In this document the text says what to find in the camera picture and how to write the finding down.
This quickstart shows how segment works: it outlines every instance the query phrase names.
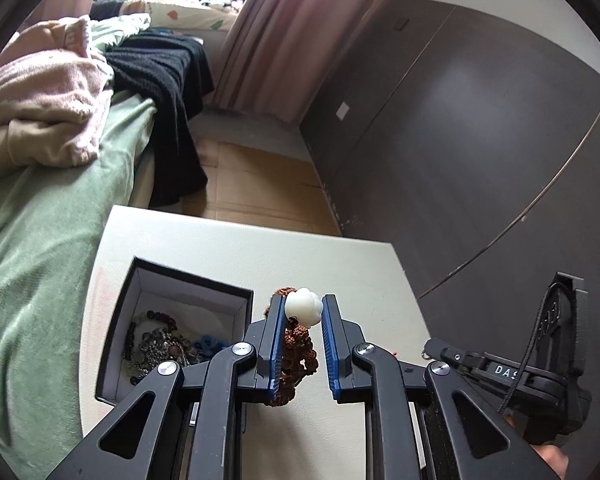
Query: black jewelry box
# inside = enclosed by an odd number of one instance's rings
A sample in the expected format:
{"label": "black jewelry box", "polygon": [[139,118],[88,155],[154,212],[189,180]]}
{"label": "black jewelry box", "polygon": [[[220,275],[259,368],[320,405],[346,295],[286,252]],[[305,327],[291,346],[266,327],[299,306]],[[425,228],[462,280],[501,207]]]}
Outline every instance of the black jewelry box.
{"label": "black jewelry box", "polygon": [[[95,396],[115,406],[133,386],[123,360],[126,332],[134,316],[149,310],[173,317],[178,330],[197,336],[212,335],[229,344],[242,341],[251,323],[253,291],[134,258],[118,296],[105,339]],[[163,326],[146,320],[143,332]]]}

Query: dark brown wardrobe door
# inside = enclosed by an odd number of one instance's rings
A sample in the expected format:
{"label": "dark brown wardrobe door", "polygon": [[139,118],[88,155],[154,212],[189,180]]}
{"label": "dark brown wardrobe door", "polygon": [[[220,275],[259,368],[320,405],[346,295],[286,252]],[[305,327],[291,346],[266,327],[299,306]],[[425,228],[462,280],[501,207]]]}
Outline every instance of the dark brown wardrobe door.
{"label": "dark brown wardrobe door", "polygon": [[600,76],[456,7],[326,187],[345,236],[391,242],[416,295],[531,202],[600,110]]}
{"label": "dark brown wardrobe door", "polygon": [[584,278],[589,291],[589,351],[580,383],[593,401],[586,424],[564,447],[568,478],[584,479],[600,459],[600,122],[525,221],[420,300],[420,309],[432,335],[520,361],[558,270]]}
{"label": "dark brown wardrobe door", "polygon": [[[300,127],[323,180],[331,178],[453,6],[378,0],[367,26],[322,86]],[[349,112],[336,117],[346,102]]]}

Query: bed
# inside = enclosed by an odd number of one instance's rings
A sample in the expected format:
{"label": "bed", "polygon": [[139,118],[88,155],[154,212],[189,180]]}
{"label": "bed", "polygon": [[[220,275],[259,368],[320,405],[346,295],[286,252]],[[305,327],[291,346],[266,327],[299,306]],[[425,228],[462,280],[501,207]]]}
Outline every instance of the bed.
{"label": "bed", "polygon": [[[115,41],[111,33],[99,40]],[[116,92],[97,160],[0,178],[0,452],[23,480],[45,478],[82,436],[78,349],[91,268],[111,208],[148,203],[143,152],[155,112],[151,99]]]}
{"label": "bed", "polygon": [[194,36],[202,40],[206,57],[213,70],[218,68],[222,44],[238,17],[234,8],[230,12],[218,10],[203,2],[208,0],[127,0],[120,15],[146,12],[151,17],[151,28],[167,28],[175,34]]}

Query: clothing pile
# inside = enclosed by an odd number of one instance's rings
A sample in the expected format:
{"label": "clothing pile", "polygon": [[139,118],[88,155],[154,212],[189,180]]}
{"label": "clothing pile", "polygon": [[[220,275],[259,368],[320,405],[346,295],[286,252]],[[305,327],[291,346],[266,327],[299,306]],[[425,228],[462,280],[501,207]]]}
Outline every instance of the clothing pile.
{"label": "clothing pile", "polygon": [[145,30],[147,14],[111,20],[117,33],[88,16],[37,23],[4,48],[0,177],[34,163],[70,168],[95,160],[111,96],[129,90],[157,107],[150,205],[171,205],[206,186],[188,121],[214,89],[211,71],[197,40]]}

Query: light switch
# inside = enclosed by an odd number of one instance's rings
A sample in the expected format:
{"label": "light switch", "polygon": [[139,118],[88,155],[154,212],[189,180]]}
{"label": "light switch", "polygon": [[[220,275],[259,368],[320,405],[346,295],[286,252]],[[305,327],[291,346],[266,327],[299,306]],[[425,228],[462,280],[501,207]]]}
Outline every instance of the light switch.
{"label": "light switch", "polygon": [[345,115],[347,115],[347,112],[349,111],[349,105],[346,104],[346,102],[342,102],[342,104],[340,105],[340,108],[338,108],[338,111],[336,112],[336,117],[339,118],[340,120],[343,120]]}

